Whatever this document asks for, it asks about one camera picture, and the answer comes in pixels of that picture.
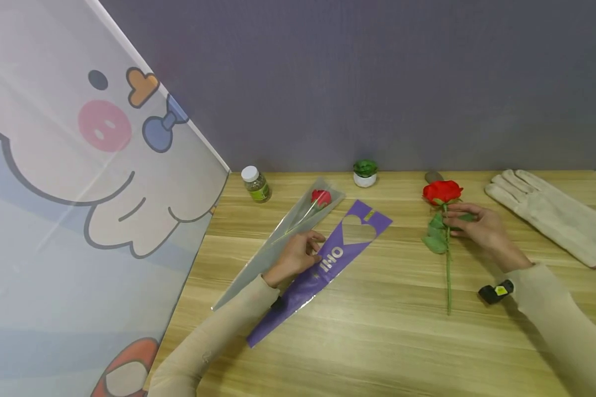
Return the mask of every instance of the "white pot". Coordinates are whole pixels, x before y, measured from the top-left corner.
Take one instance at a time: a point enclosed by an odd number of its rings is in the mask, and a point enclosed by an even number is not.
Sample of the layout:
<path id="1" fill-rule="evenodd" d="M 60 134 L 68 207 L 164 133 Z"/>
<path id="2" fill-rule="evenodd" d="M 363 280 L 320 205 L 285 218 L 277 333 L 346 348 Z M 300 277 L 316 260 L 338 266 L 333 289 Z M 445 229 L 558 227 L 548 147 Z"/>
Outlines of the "white pot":
<path id="1" fill-rule="evenodd" d="M 374 173 L 373 175 L 369 176 L 368 178 L 362 178 L 360 175 L 353 173 L 353 181 L 357 186 L 360 187 L 369 187 L 373 186 L 374 183 L 377 181 L 377 174 Z"/>

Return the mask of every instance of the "small potted plant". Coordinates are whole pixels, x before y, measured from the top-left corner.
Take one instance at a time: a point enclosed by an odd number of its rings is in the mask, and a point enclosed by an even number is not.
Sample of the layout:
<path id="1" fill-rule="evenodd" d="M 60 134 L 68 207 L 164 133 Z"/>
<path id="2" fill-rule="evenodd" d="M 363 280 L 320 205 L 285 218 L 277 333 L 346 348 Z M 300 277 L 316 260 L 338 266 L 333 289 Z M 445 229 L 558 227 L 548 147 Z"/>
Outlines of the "small potted plant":
<path id="1" fill-rule="evenodd" d="M 377 180 L 377 164 L 373 160 L 360 160 L 353 164 L 353 181 L 357 186 L 373 186 Z"/>

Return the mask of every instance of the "left hand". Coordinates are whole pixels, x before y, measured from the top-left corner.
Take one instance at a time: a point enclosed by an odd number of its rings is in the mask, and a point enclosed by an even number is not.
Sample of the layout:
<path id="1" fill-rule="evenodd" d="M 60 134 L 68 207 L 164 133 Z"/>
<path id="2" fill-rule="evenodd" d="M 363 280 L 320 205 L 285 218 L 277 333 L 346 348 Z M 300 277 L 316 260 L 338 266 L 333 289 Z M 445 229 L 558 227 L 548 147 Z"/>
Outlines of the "left hand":
<path id="1" fill-rule="evenodd" d="M 320 250 L 318 243 L 323 241 L 324 235 L 314 230 L 294 235 L 287 242 L 276 264 L 262 275 L 262 279 L 269 287 L 277 288 L 289 277 L 306 271 L 322 260 L 322 256 L 316 255 L 316 252 Z"/>

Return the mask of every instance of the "pink nose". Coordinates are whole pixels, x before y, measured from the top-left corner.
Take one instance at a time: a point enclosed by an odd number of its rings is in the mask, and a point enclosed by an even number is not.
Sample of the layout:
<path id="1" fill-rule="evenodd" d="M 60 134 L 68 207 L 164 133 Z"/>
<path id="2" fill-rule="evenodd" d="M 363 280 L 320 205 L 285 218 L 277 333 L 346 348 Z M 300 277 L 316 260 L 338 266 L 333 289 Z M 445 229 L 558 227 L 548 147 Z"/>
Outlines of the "pink nose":
<path id="1" fill-rule="evenodd" d="M 77 124 L 86 142 L 103 152 L 124 149 L 132 136 L 126 114 L 105 100 L 92 100 L 82 106 Z"/>

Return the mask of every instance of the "plastic bottle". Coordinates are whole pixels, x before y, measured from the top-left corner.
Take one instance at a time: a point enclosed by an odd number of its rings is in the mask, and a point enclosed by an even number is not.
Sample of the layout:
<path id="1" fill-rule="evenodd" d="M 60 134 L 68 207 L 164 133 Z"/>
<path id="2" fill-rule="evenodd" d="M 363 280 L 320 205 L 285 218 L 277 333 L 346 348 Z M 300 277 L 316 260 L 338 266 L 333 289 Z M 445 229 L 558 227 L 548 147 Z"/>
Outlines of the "plastic bottle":
<path id="1" fill-rule="evenodd" d="M 245 182 L 245 189 L 254 201 L 265 202 L 272 196 L 272 189 L 269 188 L 267 180 L 255 166 L 243 168 L 241 178 Z"/>

